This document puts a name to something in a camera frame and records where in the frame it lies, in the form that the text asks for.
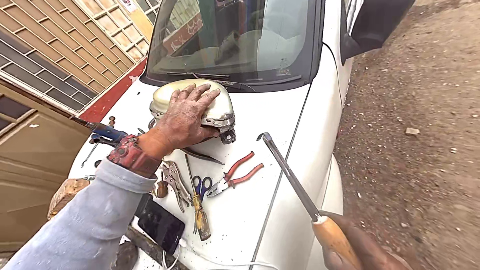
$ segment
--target phone screen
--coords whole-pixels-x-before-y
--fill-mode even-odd
[[[153,200],[147,201],[139,215],[138,226],[171,255],[185,230],[185,223]]]

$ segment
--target light blue sleeve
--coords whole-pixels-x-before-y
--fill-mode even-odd
[[[10,259],[4,270],[108,270],[143,193],[156,179],[104,159],[97,178]]]

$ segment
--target red-handled pliers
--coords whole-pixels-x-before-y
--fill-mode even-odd
[[[219,193],[221,193],[222,191],[226,190],[229,187],[235,188],[236,184],[249,180],[259,169],[263,168],[264,167],[263,163],[260,163],[247,175],[241,178],[230,180],[230,178],[232,178],[233,173],[240,166],[240,164],[251,159],[254,155],[255,153],[253,151],[250,152],[250,154],[248,154],[246,157],[237,161],[227,173],[223,173],[225,176],[222,178],[222,180],[220,180],[219,182],[215,183],[215,185],[212,186],[212,188],[207,193],[207,197],[213,197],[215,195],[218,195]]]

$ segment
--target red wristwatch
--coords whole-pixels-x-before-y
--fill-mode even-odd
[[[152,178],[162,161],[145,154],[137,142],[137,136],[126,136],[110,152],[107,159],[138,175]]]

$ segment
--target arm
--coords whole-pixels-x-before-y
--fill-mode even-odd
[[[146,154],[161,160],[174,149],[218,136],[217,129],[201,127],[200,118],[220,91],[201,97],[210,85],[194,87],[175,91],[162,121],[139,137]],[[142,193],[152,190],[156,176],[135,174],[107,159],[96,175],[10,259],[5,270],[109,269]]]

